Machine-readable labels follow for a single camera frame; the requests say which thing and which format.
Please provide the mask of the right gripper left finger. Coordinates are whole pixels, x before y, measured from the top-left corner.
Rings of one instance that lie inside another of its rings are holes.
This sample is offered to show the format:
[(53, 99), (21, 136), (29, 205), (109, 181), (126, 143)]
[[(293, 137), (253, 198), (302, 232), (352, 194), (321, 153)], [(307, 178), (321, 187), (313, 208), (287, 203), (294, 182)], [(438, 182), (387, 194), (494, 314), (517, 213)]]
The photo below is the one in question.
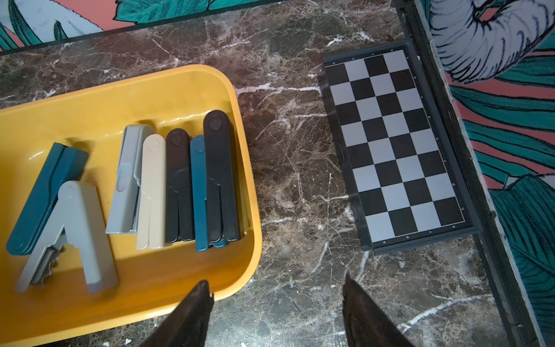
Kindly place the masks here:
[(214, 302), (201, 280), (140, 346), (204, 346)]

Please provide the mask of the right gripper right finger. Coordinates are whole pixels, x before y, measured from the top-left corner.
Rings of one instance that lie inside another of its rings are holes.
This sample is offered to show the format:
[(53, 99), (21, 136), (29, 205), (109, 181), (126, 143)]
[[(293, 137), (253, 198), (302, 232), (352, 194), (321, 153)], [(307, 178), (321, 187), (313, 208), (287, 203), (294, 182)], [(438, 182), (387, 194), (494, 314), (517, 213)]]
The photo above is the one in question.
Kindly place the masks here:
[(349, 273), (343, 285), (343, 321), (349, 346), (413, 346)]

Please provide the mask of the black pliers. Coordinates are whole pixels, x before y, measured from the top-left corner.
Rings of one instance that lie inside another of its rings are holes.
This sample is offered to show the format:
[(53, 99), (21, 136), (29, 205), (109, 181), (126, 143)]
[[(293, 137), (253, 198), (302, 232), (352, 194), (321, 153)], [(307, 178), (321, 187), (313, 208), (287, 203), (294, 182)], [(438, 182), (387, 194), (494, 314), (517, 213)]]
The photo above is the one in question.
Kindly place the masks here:
[(191, 137), (176, 128), (166, 137), (166, 242), (192, 241), (195, 238)]
[(240, 240), (234, 128), (221, 110), (203, 121), (207, 174), (207, 225), (211, 244)]

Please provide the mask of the beige pliers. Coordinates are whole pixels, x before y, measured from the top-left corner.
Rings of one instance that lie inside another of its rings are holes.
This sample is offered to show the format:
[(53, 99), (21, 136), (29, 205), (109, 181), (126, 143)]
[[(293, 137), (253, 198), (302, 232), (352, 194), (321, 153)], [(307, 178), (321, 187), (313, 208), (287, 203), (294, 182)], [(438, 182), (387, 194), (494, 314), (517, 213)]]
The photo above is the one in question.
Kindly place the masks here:
[(143, 143), (136, 248), (155, 250), (165, 246), (166, 141), (159, 134), (151, 134)]

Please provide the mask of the grey pliers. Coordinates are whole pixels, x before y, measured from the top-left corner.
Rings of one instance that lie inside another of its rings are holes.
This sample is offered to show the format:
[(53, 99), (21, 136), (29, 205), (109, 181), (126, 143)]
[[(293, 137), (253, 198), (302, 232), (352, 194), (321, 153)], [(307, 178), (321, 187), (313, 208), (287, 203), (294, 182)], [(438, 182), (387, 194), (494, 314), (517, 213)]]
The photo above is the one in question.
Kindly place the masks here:
[(146, 124), (129, 125), (124, 130), (106, 234), (137, 233), (143, 143), (151, 134), (154, 129)]
[(43, 285), (66, 244), (78, 248), (90, 294), (119, 283), (114, 257), (105, 233), (97, 189), (85, 182), (67, 181), (17, 281), (16, 290)]

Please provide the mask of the yellow plastic storage tray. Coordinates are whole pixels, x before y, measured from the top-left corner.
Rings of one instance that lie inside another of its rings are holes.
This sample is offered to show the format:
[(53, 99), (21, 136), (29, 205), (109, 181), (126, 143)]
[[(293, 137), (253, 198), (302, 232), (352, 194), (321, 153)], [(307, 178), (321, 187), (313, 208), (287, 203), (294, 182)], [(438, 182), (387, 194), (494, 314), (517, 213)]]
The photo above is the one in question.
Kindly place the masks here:
[(192, 242), (138, 250), (133, 235), (109, 238), (119, 283), (90, 294), (79, 250), (62, 251), (44, 287), (20, 293), (23, 256), (1, 251), (1, 345), (34, 346), (165, 315), (201, 280), (218, 300), (242, 289), (262, 253), (257, 194), (236, 91), (224, 73), (189, 65), (58, 95), (1, 111), (1, 242), (6, 243), (54, 143), (90, 155), (82, 176), (108, 215), (124, 128), (145, 122), (158, 134), (203, 131), (212, 110), (234, 126), (237, 175), (245, 188), (248, 234), (226, 247), (197, 252)]

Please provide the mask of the mint green pliers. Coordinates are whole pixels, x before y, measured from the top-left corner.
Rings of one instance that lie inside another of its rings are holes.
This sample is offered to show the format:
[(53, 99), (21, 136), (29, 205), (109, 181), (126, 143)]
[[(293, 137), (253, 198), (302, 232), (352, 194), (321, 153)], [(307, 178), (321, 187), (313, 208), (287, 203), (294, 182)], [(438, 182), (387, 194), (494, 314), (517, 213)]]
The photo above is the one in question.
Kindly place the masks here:
[(248, 234), (248, 230), (249, 230), (249, 219), (248, 219), (248, 208), (247, 208), (247, 201), (246, 201), (246, 197), (248, 198), (249, 196), (244, 196), (244, 182), (243, 179), (241, 178), (241, 175), (238, 174), (237, 175), (237, 192), (238, 192), (238, 209), (240, 210), (239, 215), (240, 215), (240, 221), (241, 221), (241, 238), (244, 238), (247, 234)]

